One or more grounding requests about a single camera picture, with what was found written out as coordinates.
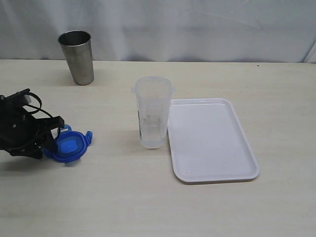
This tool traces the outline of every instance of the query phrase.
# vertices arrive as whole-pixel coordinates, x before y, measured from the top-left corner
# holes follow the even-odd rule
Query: white curtain
[[[0,0],[0,58],[63,59],[91,33],[95,60],[316,62],[315,0]]]

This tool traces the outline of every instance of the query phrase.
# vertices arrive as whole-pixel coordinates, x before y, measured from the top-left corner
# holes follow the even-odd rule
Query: fabric backdrop
[[[316,62],[316,0],[0,0],[0,58],[63,59],[91,33],[95,60]]]

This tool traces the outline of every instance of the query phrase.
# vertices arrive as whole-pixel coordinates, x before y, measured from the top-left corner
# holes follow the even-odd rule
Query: stainless steel cup
[[[69,31],[58,37],[73,79],[78,85],[93,82],[91,35],[85,31]]]

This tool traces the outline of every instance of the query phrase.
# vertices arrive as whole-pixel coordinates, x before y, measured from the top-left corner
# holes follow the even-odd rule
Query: cup rim
[[[85,33],[88,35],[89,39],[84,42],[84,43],[81,43],[81,44],[76,44],[76,45],[68,45],[68,44],[64,44],[60,41],[60,38],[63,37],[64,35],[68,34],[68,33],[72,33],[72,32],[81,32],[81,33]],[[82,30],[73,30],[73,31],[67,31],[67,32],[64,32],[62,33],[59,37],[58,37],[58,42],[61,44],[61,45],[64,45],[64,46],[67,46],[67,47],[77,47],[77,46],[80,46],[80,45],[84,45],[85,43],[89,42],[89,40],[91,40],[91,34],[89,34],[88,32],[86,31],[82,31]]]

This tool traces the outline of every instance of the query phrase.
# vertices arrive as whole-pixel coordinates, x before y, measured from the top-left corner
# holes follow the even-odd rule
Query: plastic container lid
[[[58,162],[69,163],[80,159],[86,152],[88,146],[92,142],[93,133],[88,131],[86,135],[80,132],[72,131],[69,125],[61,130],[60,136],[57,140],[58,151],[52,153],[51,151],[44,149],[43,153],[51,159]]]

